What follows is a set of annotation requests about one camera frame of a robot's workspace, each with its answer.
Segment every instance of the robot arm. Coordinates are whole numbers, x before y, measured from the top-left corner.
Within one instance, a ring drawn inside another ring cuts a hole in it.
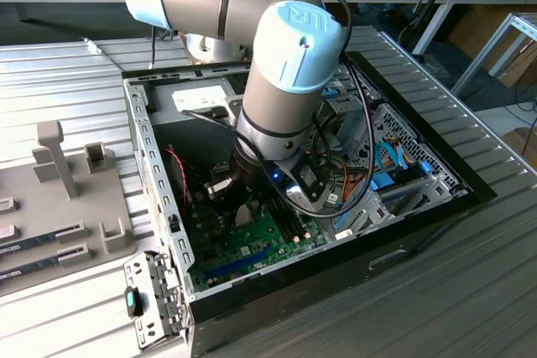
[[[321,7],[322,0],[126,1],[131,14],[146,23],[253,44],[237,130],[299,185],[300,194],[289,194],[295,201],[319,210],[323,181],[318,175],[311,179],[312,167],[298,147],[342,47],[341,25]],[[252,150],[242,141],[236,145],[233,179],[244,172],[263,177]]]

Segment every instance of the floor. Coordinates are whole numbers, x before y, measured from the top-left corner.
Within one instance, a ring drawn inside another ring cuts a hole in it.
[[[134,20],[122,3],[29,3],[26,9],[31,21],[21,23],[12,4],[0,3],[0,46],[77,41],[80,37],[136,38],[149,36],[150,33],[149,26]],[[393,38],[398,38],[406,24],[406,18],[387,19],[383,9],[384,5],[380,4],[360,4],[355,9],[354,23],[372,25],[378,30],[388,32]],[[407,16],[410,13],[409,8],[403,8],[403,11]],[[431,56],[449,72],[448,76],[439,77],[448,88],[471,62],[470,58],[448,41],[433,41],[425,60]],[[467,100],[467,105],[474,111],[513,103],[512,91],[500,81],[491,79],[484,70],[478,72],[462,97],[478,88],[487,90],[479,91]],[[534,94],[535,90],[532,88],[526,91],[524,96]]]

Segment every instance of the red wire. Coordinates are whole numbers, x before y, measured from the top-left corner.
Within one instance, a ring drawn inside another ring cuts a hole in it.
[[[349,186],[349,182],[351,181],[351,175],[349,174],[348,170],[347,170],[347,166],[345,164],[343,164],[343,173],[345,175],[345,180],[343,180],[343,196],[342,196],[342,201],[343,203],[345,203],[347,201],[347,191],[348,191],[348,186]]]
[[[347,196],[350,196],[352,195],[352,192],[354,191],[354,189],[358,186],[358,184],[360,182],[362,182],[362,179],[364,179],[366,177],[366,175],[362,175],[360,178],[358,178],[358,180],[354,183],[354,185],[352,186],[352,189],[350,189],[350,191],[347,193]]]
[[[177,163],[179,164],[179,166],[181,167],[181,176],[183,177],[183,187],[185,188],[185,190],[183,191],[183,202],[185,203],[185,209],[186,209],[186,205],[188,203],[188,198],[186,197],[186,191],[188,190],[188,188],[186,187],[186,175],[185,175],[185,168],[183,167],[183,163],[181,162],[181,160],[179,159],[179,157],[177,157],[177,154],[174,153],[173,151],[171,151],[169,148],[166,148],[166,151],[168,153],[170,153],[174,158],[175,158],[175,161],[177,161]]]

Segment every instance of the sticker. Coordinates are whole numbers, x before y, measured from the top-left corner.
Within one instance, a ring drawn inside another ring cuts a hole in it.
[[[336,234],[336,239],[339,241],[340,239],[347,238],[350,235],[352,235],[351,230],[344,230],[343,232]]]
[[[4,253],[8,253],[8,252],[17,251],[18,249],[20,249],[20,245],[6,247],[5,249],[0,249],[0,255],[3,255]]]
[[[23,272],[21,272],[20,270],[17,270],[16,272],[9,272],[8,274],[3,274],[2,276],[0,276],[0,280],[5,280],[6,278],[11,278],[11,277],[17,277],[18,275],[22,273]]]
[[[171,97],[174,99],[177,111],[182,112],[185,109],[195,111],[214,106],[225,106],[227,94],[222,86],[211,86],[179,90],[174,92]]]
[[[330,193],[330,194],[328,195],[328,198],[326,199],[326,201],[327,201],[328,203],[335,204],[335,203],[337,202],[337,199],[338,199],[338,197],[337,197],[337,195],[336,195],[335,193]]]

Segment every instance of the motherboard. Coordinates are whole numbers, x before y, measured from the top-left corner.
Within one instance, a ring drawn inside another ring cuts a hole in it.
[[[196,262],[190,277],[196,292],[238,279],[326,244],[323,230],[297,215],[277,196],[260,205],[246,225],[207,200],[193,202],[186,220]]]

